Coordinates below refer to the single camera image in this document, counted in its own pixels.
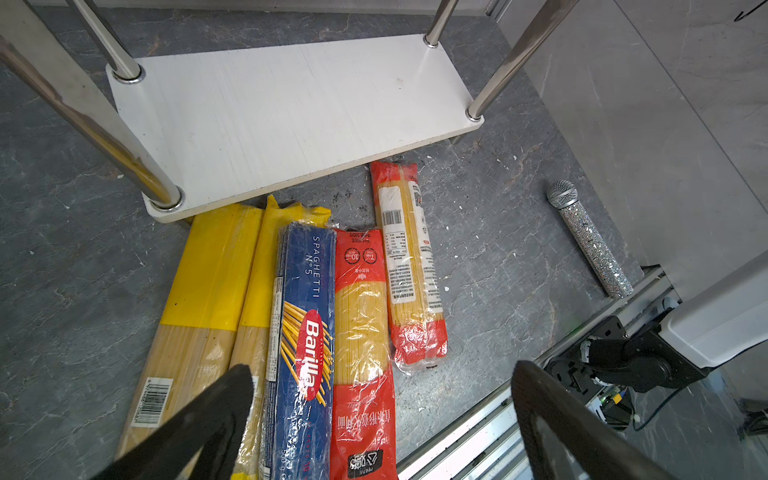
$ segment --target white board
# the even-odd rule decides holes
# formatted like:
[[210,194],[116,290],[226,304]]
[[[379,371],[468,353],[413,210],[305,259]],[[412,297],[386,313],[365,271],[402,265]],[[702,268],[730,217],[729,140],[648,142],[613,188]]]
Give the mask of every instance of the white board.
[[422,35],[140,58],[120,116],[184,190],[171,222],[476,130],[472,96]]

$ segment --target metal pole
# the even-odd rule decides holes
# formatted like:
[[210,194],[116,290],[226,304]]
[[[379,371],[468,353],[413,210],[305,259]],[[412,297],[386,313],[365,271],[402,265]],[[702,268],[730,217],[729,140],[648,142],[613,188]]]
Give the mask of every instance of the metal pole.
[[547,0],[538,11],[531,24],[525,29],[509,56],[502,62],[496,73],[480,91],[475,101],[467,108],[470,120],[478,121],[486,109],[507,86],[507,83],[520,70],[520,67],[544,43],[555,27],[576,5],[578,0]]
[[120,43],[109,23],[99,15],[96,5],[91,0],[67,0],[67,3],[78,13],[88,34],[107,58],[115,78],[125,82],[140,81],[141,67]]
[[456,8],[458,0],[442,0],[440,6],[435,13],[435,20],[432,21],[432,26],[429,27],[427,35],[424,35],[424,43],[430,48],[436,48],[440,42],[440,35],[445,30],[445,26],[448,24],[448,20],[451,18],[453,9]]
[[0,58],[104,152],[162,210],[181,192],[134,136],[96,84],[22,0],[2,0]]

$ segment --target microphone head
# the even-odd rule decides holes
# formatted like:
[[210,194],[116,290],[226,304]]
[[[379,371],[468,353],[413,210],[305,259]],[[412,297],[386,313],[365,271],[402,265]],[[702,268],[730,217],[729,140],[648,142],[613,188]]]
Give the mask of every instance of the microphone head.
[[553,207],[562,210],[578,201],[578,192],[568,180],[559,180],[549,186],[547,200]]

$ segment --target microphone handle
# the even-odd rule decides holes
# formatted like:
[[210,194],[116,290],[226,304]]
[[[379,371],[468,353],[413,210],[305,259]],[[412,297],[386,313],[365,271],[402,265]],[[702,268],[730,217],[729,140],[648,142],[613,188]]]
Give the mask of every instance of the microphone handle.
[[595,228],[581,202],[578,201],[560,210],[560,215],[598,275],[608,296],[613,299],[630,296],[634,292],[632,284],[627,280],[624,271],[608,249],[608,245],[605,244],[605,240]]

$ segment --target red pasta package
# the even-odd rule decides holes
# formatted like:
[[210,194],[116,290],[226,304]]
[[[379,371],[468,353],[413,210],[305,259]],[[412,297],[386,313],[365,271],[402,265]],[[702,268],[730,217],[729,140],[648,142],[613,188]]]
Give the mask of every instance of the red pasta package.
[[396,480],[395,385],[378,230],[337,232],[331,480]]
[[432,244],[415,164],[371,163],[376,222],[389,280],[395,364],[405,373],[440,363],[448,351]]

